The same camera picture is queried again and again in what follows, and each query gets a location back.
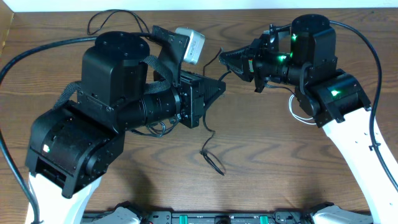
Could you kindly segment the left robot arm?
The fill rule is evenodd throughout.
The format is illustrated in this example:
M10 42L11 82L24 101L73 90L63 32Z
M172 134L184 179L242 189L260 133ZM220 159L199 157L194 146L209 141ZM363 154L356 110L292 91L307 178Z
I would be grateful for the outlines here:
M25 164L35 202L27 221L80 223L127 132L161 138L195 128L225 91L221 80L182 70L194 39L180 30L106 32L83 55L70 83L31 127Z

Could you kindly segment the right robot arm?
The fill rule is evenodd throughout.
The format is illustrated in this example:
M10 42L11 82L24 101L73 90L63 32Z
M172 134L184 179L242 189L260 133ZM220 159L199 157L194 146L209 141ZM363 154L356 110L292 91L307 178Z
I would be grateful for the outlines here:
M253 42L219 56L220 62L256 91L292 85L306 113L303 123L322 128L339 149L370 209L362 215L332 203L313 207L304 223L396 223L397 161L376 123L377 100L337 68L335 21L318 14L270 26Z

